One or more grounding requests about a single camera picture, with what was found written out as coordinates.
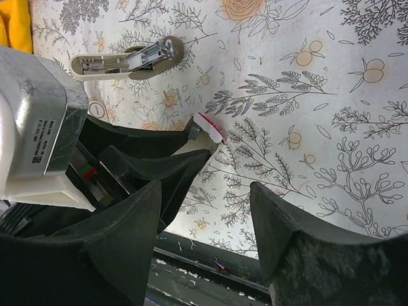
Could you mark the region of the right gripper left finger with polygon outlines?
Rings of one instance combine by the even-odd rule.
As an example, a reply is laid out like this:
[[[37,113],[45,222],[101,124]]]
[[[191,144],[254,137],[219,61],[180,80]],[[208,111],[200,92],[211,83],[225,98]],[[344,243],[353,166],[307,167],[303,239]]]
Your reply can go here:
[[[1,236],[2,305],[142,305],[161,183],[50,236]]]

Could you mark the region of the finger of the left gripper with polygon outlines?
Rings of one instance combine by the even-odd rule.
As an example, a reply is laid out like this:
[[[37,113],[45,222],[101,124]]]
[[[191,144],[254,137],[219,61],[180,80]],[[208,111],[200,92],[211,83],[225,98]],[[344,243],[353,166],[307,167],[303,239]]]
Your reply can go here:
[[[111,145],[126,150],[177,150],[188,139],[188,131],[151,131],[114,126],[90,115],[79,136],[79,142],[89,150],[104,150]]]
[[[209,157],[209,150],[199,149],[174,156],[142,159],[110,146],[99,155],[99,161],[130,194],[151,181],[161,183],[161,211],[157,228],[164,230],[176,217],[195,177]]]

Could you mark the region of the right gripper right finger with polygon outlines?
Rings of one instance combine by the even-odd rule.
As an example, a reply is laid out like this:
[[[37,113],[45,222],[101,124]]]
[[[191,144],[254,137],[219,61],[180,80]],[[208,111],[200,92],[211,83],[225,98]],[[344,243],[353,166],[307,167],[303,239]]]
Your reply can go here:
[[[348,231],[259,182],[250,206],[261,274],[273,305],[406,305],[407,235]]]

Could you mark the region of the silver staple strip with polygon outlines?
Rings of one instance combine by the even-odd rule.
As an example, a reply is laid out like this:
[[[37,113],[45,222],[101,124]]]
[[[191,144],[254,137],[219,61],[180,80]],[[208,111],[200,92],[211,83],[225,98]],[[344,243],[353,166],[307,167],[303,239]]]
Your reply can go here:
[[[188,139],[193,140],[193,141],[197,140],[200,134],[200,131],[201,129],[198,127],[195,127],[195,126],[191,127],[189,130]]]

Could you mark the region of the brown staple box tray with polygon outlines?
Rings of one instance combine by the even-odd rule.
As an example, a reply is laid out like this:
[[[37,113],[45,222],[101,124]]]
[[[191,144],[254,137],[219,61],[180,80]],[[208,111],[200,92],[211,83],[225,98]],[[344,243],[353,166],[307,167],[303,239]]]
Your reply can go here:
[[[193,126],[201,129],[200,134],[195,141],[188,139],[189,130]],[[187,133],[187,142],[173,153],[174,156],[200,149],[209,150],[210,154],[213,155],[217,152],[219,147],[224,145],[224,137],[219,126],[202,113],[196,113],[190,118],[184,128],[184,132]]]

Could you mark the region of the yellow folded cloth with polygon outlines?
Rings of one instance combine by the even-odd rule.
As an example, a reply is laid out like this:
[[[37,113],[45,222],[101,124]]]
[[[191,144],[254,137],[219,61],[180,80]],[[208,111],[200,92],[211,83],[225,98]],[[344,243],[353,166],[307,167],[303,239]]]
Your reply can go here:
[[[29,1],[1,1],[1,46],[33,52]]]

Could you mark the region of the floral table mat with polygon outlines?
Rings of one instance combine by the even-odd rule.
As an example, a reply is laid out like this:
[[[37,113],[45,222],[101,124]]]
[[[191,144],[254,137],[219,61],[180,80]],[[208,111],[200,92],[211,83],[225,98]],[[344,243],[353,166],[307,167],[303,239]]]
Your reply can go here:
[[[181,63],[149,80],[84,84],[111,124],[181,130],[196,113],[226,143],[168,231],[249,257],[258,181],[326,222],[407,233],[406,1],[31,1],[34,51],[68,69],[167,35]]]

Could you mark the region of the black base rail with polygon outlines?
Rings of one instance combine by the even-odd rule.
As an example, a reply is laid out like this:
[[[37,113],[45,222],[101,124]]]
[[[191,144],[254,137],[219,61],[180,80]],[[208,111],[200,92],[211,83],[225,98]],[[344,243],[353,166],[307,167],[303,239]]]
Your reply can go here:
[[[145,305],[271,305],[255,259],[163,232],[156,237]]]

